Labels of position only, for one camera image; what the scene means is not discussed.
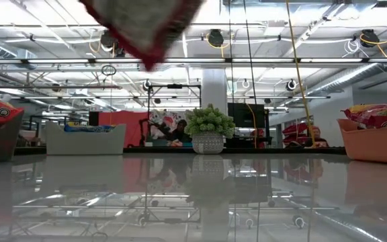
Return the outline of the green plant in patterned pot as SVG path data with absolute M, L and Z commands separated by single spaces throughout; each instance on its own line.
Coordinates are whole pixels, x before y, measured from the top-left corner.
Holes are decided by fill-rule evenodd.
M 224 140 L 232 138 L 235 124 L 233 118 L 209 104 L 206 108 L 188 110 L 185 132 L 191 136 L 197 154 L 215 155 L 223 151 Z

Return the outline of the blue yellow noodle pack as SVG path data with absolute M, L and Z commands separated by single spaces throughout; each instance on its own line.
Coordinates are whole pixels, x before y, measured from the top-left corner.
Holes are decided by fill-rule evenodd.
M 114 126 L 76 126 L 66 124 L 64 126 L 65 132 L 110 132 Z

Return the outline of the person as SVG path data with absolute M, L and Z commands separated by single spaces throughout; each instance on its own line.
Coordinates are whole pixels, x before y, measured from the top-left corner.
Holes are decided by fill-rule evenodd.
M 191 136 L 185 132 L 185 127 L 187 126 L 186 120 L 180 120 L 177 123 L 176 129 L 170 132 L 167 140 L 175 141 L 178 140 L 181 143 L 190 143 L 192 141 Z
M 312 127 L 311 137 L 304 143 L 306 148 L 327 148 L 329 147 L 328 142 L 321 137 L 319 127 Z

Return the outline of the long ceiling light bar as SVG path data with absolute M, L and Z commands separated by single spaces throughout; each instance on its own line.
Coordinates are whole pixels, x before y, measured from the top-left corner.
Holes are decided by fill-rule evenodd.
M 137 58 L 61 58 L 61 59 L 0 59 L 0 65 L 14 64 L 97 64 L 97 63 L 115 63 L 132 64 L 142 63 Z M 360 64 L 387 64 L 387 58 L 167 58 L 164 63 L 171 64 L 342 64 L 342 65 L 360 65 Z

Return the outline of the orange plastic bin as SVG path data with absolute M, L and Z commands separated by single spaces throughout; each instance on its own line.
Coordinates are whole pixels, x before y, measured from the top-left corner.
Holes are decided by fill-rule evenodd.
M 387 163 L 387 127 L 358 130 L 346 117 L 338 119 L 338 124 L 349 158 Z

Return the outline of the white column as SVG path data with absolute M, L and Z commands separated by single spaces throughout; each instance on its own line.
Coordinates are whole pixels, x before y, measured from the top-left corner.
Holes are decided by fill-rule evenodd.
M 227 114 L 227 81 L 224 69 L 202 70 L 202 108 L 212 104 L 223 114 Z

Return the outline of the floral pattern panel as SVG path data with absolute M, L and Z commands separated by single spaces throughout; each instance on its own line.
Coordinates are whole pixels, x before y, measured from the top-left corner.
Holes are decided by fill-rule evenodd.
M 149 115 L 149 123 L 157 124 L 158 126 L 165 125 L 170 131 L 177 128 L 181 120 L 187 120 L 184 111 L 159 111 L 153 110 Z

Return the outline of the black monitor screen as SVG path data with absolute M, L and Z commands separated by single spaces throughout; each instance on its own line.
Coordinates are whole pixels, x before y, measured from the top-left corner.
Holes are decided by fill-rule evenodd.
M 238 128 L 265 128 L 268 113 L 261 104 L 228 103 L 228 115 Z

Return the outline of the black table frame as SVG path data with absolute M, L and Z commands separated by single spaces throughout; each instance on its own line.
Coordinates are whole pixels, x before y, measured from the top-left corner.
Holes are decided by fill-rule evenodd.
M 133 147 L 124 149 L 124 153 L 194 153 L 192 148 L 185 147 Z M 346 150 L 337 148 L 317 148 L 317 149 L 248 149 L 248 148 L 227 148 L 223 149 L 223 154 L 329 154 L 346 155 Z M 18 147 L 15 148 L 14 156 L 18 155 L 45 155 L 46 147 Z

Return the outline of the light grey plastic bin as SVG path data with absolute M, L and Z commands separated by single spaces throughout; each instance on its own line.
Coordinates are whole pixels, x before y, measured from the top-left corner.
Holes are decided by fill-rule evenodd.
M 109 132 L 65 132 L 57 123 L 47 122 L 45 133 L 47 155 L 122 155 L 126 125 Z

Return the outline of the black frame stand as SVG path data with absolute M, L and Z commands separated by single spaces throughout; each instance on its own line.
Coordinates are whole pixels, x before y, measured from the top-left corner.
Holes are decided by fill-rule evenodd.
M 147 91 L 147 134 L 144 145 L 146 147 L 190 147 L 190 143 L 181 143 L 178 140 L 167 140 L 170 131 L 165 125 L 149 123 L 149 115 L 153 110 L 184 111 L 200 108 L 202 92 L 200 85 L 189 84 L 151 84 Z

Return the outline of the red partition panel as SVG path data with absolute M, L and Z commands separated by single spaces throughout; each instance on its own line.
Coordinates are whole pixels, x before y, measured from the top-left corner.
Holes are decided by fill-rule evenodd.
M 126 125 L 124 148 L 143 147 L 147 134 L 148 116 L 146 112 L 100 112 L 99 125 Z

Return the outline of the dark red noodle pack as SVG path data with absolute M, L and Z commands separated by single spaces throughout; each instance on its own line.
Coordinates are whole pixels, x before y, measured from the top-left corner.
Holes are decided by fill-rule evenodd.
M 359 104 L 342 110 L 358 130 L 387 127 L 387 104 Z
M 147 71 L 192 23 L 204 0 L 78 0 Z

